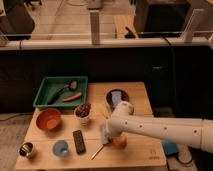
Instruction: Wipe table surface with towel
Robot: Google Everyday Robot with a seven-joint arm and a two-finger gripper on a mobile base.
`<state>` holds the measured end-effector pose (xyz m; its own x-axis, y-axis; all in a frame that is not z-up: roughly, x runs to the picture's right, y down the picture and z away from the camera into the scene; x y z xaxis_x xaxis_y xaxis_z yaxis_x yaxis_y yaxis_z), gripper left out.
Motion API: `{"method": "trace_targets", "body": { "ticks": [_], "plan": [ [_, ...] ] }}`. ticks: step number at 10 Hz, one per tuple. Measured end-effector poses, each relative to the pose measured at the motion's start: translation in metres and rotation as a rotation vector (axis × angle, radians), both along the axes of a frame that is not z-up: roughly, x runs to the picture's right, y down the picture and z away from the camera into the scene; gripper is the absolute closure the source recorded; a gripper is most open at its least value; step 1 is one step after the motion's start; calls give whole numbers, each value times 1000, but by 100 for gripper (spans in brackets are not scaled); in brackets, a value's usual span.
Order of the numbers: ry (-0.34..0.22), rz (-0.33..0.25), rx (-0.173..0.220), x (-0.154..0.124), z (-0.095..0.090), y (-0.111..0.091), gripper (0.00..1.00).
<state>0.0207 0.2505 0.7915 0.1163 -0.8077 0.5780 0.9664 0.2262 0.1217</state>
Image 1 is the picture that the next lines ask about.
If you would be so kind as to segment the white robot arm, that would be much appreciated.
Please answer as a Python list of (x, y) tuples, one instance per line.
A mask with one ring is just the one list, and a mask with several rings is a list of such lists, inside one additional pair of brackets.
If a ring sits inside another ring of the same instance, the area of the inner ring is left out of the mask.
[(106, 135), (114, 138), (128, 132), (213, 153), (213, 120), (142, 117), (134, 115), (133, 111), (131, 103), (121, 101), (105, 123)]

